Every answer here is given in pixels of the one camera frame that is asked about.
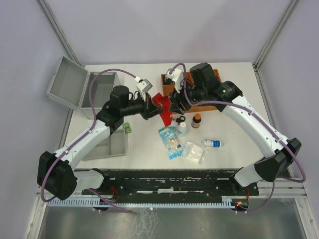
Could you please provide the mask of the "white gauze packet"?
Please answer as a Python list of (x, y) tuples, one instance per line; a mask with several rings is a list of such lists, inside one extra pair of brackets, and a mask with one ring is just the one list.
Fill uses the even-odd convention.
[(181, 157), (196, 165), (201, 165), (207, 154), (207, 149), (198, 146), (195, 143), (187, 142), (181, 154)]

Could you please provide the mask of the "white blue bottle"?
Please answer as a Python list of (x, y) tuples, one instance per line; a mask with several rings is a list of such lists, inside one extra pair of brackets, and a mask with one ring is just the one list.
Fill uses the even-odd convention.
[(224, 143), (220, 140), (212, 140), (212, 139), (204, 139), (202, 141), (202, 144), (205, 147), (214, 147), (214, 148), (220, 148), (224, 145)]

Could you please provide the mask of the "small green packet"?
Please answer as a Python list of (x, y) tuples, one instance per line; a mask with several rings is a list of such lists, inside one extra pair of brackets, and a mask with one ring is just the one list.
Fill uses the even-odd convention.
[(132, 132), (131, 126), (130, 126), (130, 124), (128, 122), (124, 123), (122, 125), (122, 127), (123, 127), (123, 129), (125, 131), (125, 134), (129, 134), (129, 133)]

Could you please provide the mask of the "brown bottle orange cap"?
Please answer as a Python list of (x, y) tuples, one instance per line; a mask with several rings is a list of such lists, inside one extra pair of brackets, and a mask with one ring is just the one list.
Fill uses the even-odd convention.
[(194, 115), (194, 117), (192, 118), (191, 126), (193, 128), (199, 128), (200, 127), (200, 123), (201, 123), (201, 114), (200, 113), (196, 113)]

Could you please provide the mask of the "red first aid pouch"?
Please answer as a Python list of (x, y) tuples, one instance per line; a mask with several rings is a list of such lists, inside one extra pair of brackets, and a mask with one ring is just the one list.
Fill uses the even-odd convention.
[(161, 93), (157, 93), (152, 101), (160, 107), (163, 112), (160, 114), (160, 117), (163, 121), (164, 126), (169, 126), (172, 123), (172, 112), (170, 111), (171, 101), (168, 96), (163, 96)]

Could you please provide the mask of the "grey metal box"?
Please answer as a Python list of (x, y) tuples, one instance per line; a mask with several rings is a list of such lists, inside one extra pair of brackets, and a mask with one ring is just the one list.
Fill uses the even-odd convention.
[(98, 77), (90, 93), (91, 83), (97, 74), (62, 56), (58, 60), (46, 95), (71, 110), (81, 110), (87, 119), (92, 120), (89, 95), (92, 95), (95, 112), (98, 113), (109, 100), (113, 88), (121, 84), (117, 72), (107, 72)]

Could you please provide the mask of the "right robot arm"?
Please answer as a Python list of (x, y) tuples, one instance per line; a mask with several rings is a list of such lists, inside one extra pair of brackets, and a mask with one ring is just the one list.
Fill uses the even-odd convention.
[(233, 82), (220, 82), (206, 62), (191, 67), (189, 72), (191, 83), (185, 69), (179, 70), (178, 66), (168, 69), (165, 78), (174, 84), (169, 110), (182, 115), (192, 107), (214, 106), (237, 123), (263, 155), (231, 176), (228, 184), (233, 194), (240, 195), (255, 182), (274, 182), (292, 163), (297, 163), (301, 142), (297, 138), (288, 139), (266, 122)]

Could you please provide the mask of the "black handled scissors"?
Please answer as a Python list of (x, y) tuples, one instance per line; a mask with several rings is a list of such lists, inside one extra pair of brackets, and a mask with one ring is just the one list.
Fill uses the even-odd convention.
[(185, 116), (172, 117), (172, 120), (177, 124), (181, 124), (182, 122), (185, 122)]

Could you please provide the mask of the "blue cotton swab packet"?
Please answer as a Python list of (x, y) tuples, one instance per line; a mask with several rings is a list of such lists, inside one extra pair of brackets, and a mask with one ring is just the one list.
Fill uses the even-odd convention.
[(176, 134), (176, 127), (163, 127), (158, 132), (167, 150), (168, 158), (171, 160), (180, 157), (184, 151), (184, 147)]

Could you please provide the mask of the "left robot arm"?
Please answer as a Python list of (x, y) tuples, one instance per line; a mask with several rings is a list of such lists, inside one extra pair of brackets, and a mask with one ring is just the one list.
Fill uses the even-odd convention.
[(97, 113), (92, 124), (71, 143), (54, 153), (42, 153), (39, 159), (37, 183), (41, 196), (48, 191), (54, 197), (65, 200), (75, 191), (94, 189), (99, 194), (110, 190), (109, 176), (99, 170), (77, 171), (77, 165), (101, 141), (111, 136), (124, 122), (124, 117), (140, 114), (148, 120), (163, 113), (163, 109), (152, 102), (149, 94), (129, 98), (126, 86), (116, 86), (110, 99)]

